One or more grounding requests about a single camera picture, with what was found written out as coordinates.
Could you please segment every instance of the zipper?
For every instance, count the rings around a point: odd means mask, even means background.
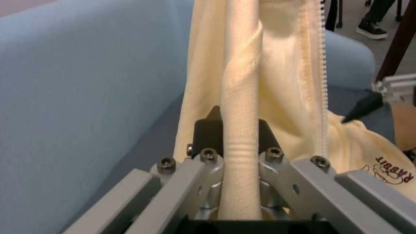
[[[317,3],[317,22],[320,25],[318,27],[318,44],[319,44],[319,78],[320,78],[320,91],[321,91],[321,148],[322,156],[328,158],[329,152],[329,132],[328,132],[328,87],[326,80],[326,50],[325,50],[325,12],[324,4],[321,0],[315,0]]]

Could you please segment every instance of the light blue couch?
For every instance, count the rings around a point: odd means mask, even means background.
[[[192,0],[60,0],[0,18],[0,233],[57,233],[131,168],[170,156]],[[326,34],[329,84],[374,58]]]

